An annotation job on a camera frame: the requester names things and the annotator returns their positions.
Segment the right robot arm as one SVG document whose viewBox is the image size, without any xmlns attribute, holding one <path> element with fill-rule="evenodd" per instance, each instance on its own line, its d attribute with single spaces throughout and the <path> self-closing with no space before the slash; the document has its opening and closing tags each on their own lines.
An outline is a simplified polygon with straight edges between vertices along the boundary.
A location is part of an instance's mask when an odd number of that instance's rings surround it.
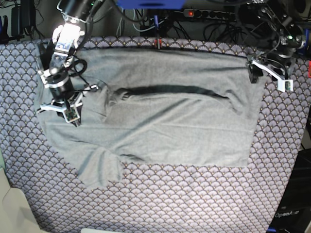
<svg viewBox="0 0 311 233">
<path fill-rule="evenodd" d="M 48 104 L 41 104 L 38 113 L 56 112 L 66 123 L 81 125 L 82 98 L 87 92 L 99 90 L 85 81 L 83 88 L 74 88 L 71 79 L 81 77 L 87 63 L 76 53 L 86 43 L 93 29 L 93 17 L 101 8 L 102 0 L 61 0 L 57 9 L 64 24 L 58 26 L 50 41 L 37 44 L 38 74 L 45 89 L 52 95 Z"/>
</svg>

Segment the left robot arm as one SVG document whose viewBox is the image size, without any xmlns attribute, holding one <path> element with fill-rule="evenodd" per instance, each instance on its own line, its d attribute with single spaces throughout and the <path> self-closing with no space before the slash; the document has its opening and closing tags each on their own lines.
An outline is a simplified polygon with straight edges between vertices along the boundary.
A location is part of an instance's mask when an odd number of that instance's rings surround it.
<svg viewBox="0 0 311 233">
<path fill-rule="evenodd" d="M 274 81 L 288 81 L 294 69 L 294 53 L 308 41 L 294 18 L 277 0 L 248 0 L 235 7 L 235 18 L 258 48 L 247 58 L 250 82 L 257 83 L 264 72 L 270 73 Z"/>
</svg>

